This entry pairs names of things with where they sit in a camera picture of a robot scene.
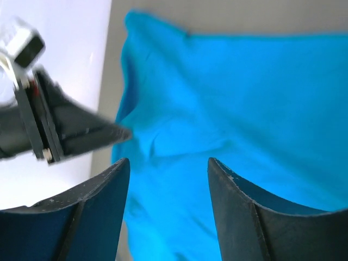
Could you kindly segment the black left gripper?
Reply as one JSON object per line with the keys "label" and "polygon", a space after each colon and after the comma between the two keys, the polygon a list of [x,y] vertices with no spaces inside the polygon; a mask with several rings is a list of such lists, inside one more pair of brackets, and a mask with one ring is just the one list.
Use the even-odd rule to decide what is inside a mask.
{"label": "black left gripper", "polygon": [[43,68],[14,94],[17,105],[1,109],[1,159],[32,151],[53,164],[132,137],[129,129],[68,98]]}

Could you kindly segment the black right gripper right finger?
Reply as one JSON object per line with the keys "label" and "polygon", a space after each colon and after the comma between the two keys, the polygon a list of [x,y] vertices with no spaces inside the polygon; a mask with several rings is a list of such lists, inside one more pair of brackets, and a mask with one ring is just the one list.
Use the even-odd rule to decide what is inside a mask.
{"label": "black right gripper right finger", "polygon": [[285,200],[215,158],[208,179],[223,260],[347,260],[347,210]]}

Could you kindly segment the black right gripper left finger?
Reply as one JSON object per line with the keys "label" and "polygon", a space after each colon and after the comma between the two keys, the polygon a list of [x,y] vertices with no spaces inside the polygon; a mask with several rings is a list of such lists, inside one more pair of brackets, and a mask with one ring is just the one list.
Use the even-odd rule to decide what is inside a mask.
{"label": "black right gripper left finger", "polygon": [[115,260],[129,177],[122,158],[31,207],[1,211],[1,260]]}

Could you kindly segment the bright blue t shirt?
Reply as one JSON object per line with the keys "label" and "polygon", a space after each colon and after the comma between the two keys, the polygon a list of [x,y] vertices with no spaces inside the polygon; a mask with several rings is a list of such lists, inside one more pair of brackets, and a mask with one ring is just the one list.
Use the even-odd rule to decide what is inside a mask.
{"label": "bright blue t shirt", "polygon": [[125,18],[116,121],[133,132],[125,208],[134,260],[220,260],[207,163],[287,200],[347,207],[347,34],[190,35]]}

